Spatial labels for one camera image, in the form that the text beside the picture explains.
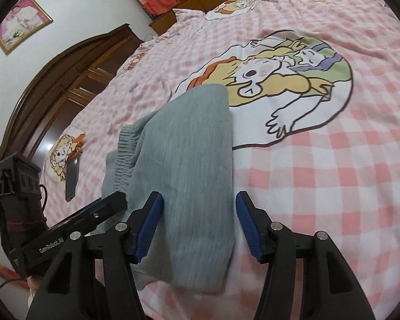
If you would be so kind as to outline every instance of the headboard panel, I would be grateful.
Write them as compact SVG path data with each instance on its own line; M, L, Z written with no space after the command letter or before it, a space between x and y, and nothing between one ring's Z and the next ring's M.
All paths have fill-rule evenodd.
M31 81L14 109L0 146L0 160L20 152L41 167L64 129L106 88L141 43L124 24L52 59Z

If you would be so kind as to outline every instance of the smartphone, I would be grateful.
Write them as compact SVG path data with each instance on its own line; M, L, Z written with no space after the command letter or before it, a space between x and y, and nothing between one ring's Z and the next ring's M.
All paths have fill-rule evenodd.
M78 165L80 163L80 155L78 154L67 164L67 173L65 179L65 200L71 201L75 197L75 188L78 181Z

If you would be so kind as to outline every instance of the picture frame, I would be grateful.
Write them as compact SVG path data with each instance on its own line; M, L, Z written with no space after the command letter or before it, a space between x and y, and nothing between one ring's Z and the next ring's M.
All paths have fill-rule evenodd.
M8 55L52 22L53 19L35 0L19 0L0 24L0 47Z

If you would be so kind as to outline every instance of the metal screw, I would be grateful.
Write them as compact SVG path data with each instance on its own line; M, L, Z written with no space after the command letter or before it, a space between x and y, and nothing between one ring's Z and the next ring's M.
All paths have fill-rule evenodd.
M317 238L318 238L318 239L321 239L321 240L323 240L323 241L325 241L326 239L329 238L329 236L327 235L326 232L324 232L324 231L319 231L319 232L317 232Z
M116 229L117 231L124 231L124 230L127 229L127 224L126 224L126 223L118 223L118 224L115 226L115 229Z
M281 223L279 223L278 221L274 221L273 223L271 223L271 228L274 231L280 231L283 228L283 225Z
M78 231L73 232L72 234L69 235L69 237L73 240L76 241L81 237L81 233Z

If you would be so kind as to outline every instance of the bed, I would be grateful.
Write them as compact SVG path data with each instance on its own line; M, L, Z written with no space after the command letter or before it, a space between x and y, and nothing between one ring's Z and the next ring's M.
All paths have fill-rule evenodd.
M207 14L185 9L175 15L177 23L141 44L46 153L41 182L49 194L48 225L101 196L105 157L116 149L122 127L202 83L229 88L230 64L250 78L231 74L241 93L229 89L234 194L247 190L258 207L295 232L328 232L376 319L386 319L400 301L396 16L383 0L228 0ZM263 68L270 61L279 62L272 73ZM295 89L264 89L270 74L273 80L301 76L309 84L292 100L286 96ZM270 103L274 97L277 103ZM294 105L300 101L303 111ZM57 147L80 141L76 197L66 202ZM250 255L235 225L225 288L205 294L150 283L139 293L148 316L253 319L266 268ZM294 307L293 319L297 314Z

